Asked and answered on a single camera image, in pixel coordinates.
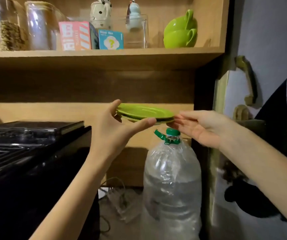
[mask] green cup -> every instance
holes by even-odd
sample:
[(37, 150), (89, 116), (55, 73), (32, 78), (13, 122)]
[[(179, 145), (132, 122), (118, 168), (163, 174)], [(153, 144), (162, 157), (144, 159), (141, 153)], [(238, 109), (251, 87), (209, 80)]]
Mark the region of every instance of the green cup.
[(187, 10), (185, 16), (175, 18), (168, 23), (165, 27), (164, 37), (173, 31), (182, 29), (190, 30), (193, 28), (197, 29), (197, 20), (193, 18), (193, 10), (190, 9)]
[(164, 37), (165, 48), (194, 47), (197, 41), (197, 29), (177, 30)]

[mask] glass jar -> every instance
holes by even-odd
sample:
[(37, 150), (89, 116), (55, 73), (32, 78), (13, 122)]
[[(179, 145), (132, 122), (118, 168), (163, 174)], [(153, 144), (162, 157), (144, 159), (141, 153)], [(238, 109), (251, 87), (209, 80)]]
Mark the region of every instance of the glass jar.
[(13, 0), (0, 0), (0, 51), (25, 50), (19, 20)]
[(59, 22), (66, 17), (52, 4), (44, 1), (25, 2), (30, 50), (57, 50), (59, 41)]

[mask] green plate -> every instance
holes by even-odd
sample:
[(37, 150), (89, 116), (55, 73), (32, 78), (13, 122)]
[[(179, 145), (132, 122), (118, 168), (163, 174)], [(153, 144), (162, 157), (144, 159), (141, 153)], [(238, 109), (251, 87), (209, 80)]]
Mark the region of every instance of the green plate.
[[(122, 118), (125, 118), (125, 119), (127, 119), (127, 120), (129, 120), (129, 121), (131, 121), (131, 122), (137, 122), (137, 121), (139, 121), (139, 120), (142, 120), (142, 119), (136, 119), (136, 118), (132, 118), (132, 117), (127, 117), (126, 115), (123, 115), (123, 114), (121, 114), (121, 113), (118, 113), (118, 114), (119, 114)], [(166, 123), (170, 123), (170, 122), (172, 122), (172, 121), (174, 121), (173, 118), (169, 118), (169, 120), (162, 120), (162, 121), (158, 121), (158, 120), (157, 120), (156, 125), (166, 124)]]
[(120, 104), (117, 108), (117, 112), (138, 119), (150, 117), (156, 119), (166, 119), (174, 116), (174, 114), (167, 109), (152, 108), (141, 104)]

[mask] green bottle cap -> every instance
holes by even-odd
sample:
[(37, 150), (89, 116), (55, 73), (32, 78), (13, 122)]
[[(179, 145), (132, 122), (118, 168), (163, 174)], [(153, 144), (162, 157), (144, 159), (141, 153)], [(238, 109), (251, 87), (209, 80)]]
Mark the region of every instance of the green bottle cap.
[(167, 128), (166, 134), (169, 136), (180, 136), (180, 131), (173, 128)]

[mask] question mark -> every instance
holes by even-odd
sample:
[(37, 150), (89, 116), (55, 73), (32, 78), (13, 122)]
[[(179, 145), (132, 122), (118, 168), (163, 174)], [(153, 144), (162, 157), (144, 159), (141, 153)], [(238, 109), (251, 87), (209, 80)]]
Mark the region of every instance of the question mark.
[(109, 43), (110, 43), (110, 48), (112, 48), (113, 44), (115, 43), (115, 41), (114, 40), (109, 40)]

